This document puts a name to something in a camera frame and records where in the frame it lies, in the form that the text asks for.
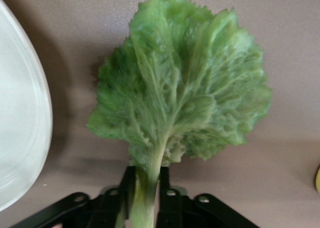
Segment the metal screw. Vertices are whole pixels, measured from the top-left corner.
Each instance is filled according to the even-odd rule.
[[[116,190],[116,189],[111,190],[110,193],[109,193],[110,196],[116,196],[118,194],[119,194],[119,191]]]
[[[84,195],[78,195],[76,198],[74,198],[74,202],[83,202],[85,200]]]
[[[170,197],[173,197],[173,196],[175,196],[177,193],[176,193],[173,189],[168,189],[168,190],[166,191],[166,194],[167,194],[168,196],[170,196]]]
[[[201,203],[209,203],[210,202],[210,200],[204,195],[201,195],[198,199]]]

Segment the green leaf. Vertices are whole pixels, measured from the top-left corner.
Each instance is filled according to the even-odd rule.
[[[153,219],[161,165],[183,154],[207,160],[226,145],[246,143],[272,92],[263,52],[234,9],[212,14],[189,0],[148,0],[129,29],[100,67],[87,127],[130,143],[138,168],[132,218],[144,228]]]

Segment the leafy green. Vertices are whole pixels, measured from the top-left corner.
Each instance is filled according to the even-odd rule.
[[[129,142],[138,170],[132,223],[151,228],[160,167],[246,143],[271,89],[263,52],[233,9],[212,14],[189,0],[148,0],[129,30],[99,69],[87,127]]]

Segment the yellow object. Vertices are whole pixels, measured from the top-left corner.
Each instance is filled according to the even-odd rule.
[[[320,193],[320,167],[315,177],[315,188]]]

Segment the black clamp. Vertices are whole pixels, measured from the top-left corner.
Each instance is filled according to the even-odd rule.
[[[193,200],[182,187],[170,186],[169,168],[159,176],[160,200],[156,228],[258,228],[211,194]],[[124,228],[135,193],[136,167],[128,166],[119,186],[106,187],[94,199],[73,193],[11,228]]]

